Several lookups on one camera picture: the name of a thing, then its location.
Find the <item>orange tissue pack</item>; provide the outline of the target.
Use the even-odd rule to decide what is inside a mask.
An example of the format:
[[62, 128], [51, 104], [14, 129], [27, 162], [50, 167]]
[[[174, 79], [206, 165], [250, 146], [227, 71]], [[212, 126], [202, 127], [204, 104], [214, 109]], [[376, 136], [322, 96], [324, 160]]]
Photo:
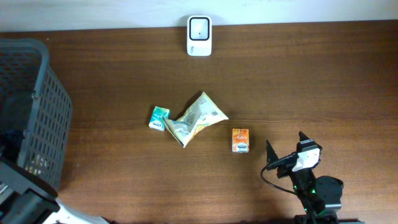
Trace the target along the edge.
[[249, 152], [249, 130], [233, 128], [232, 130], [232, 152]]

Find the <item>yellow snack bag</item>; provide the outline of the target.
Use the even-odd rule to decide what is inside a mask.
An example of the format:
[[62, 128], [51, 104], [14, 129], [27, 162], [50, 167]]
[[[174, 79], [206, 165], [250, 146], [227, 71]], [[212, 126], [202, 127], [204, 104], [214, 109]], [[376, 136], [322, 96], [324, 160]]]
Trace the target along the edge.
[[183, 116], [177, 120], [164, 118], [164, 123], [165, 128], [185, 148], [201, 130], [224, 120], [228, 120], [228, 117], [205, 92], [202, 92]]

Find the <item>green tissue pack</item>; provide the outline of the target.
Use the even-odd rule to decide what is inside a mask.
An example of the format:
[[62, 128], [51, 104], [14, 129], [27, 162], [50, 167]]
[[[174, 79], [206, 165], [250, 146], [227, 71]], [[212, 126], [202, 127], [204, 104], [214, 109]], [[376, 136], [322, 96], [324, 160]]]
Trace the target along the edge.
[[170, 110], [155, 106], [149, 121], [149, 127], [157, 131], [165, 131], [164, 119], [168, 119]]

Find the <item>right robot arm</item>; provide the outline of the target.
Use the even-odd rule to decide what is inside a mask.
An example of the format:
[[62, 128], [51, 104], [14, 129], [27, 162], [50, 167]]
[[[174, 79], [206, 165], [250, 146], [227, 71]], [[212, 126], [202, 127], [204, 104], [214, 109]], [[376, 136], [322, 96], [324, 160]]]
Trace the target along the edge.
[[[303, 132], [298, 135], [296, 151], [281, 158], [277, 156], [270, 142], [266, 141], [267, 164], [261, 170], [261, 179], [300, 200], [305, 214], [294, 216], [293, 223], [338, 223], [336, 213], [341, 209], [344, 183], [327, 175], [315, 177], [313, 170], [321, 162], [323, 148]], [[291, 179], [292, 190], [279, 187], [264, 177], [264, 171], [274, 169], [279, 179]]]

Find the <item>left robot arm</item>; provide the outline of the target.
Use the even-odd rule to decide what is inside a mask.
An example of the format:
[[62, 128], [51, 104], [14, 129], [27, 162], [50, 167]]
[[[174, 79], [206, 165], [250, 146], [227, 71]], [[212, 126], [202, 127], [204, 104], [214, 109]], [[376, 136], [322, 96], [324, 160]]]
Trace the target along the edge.
[[111, 223], [63, 204], [54, 188], [19, 167], [23, 139], [19, 130], [1, 134], [1, 223]]

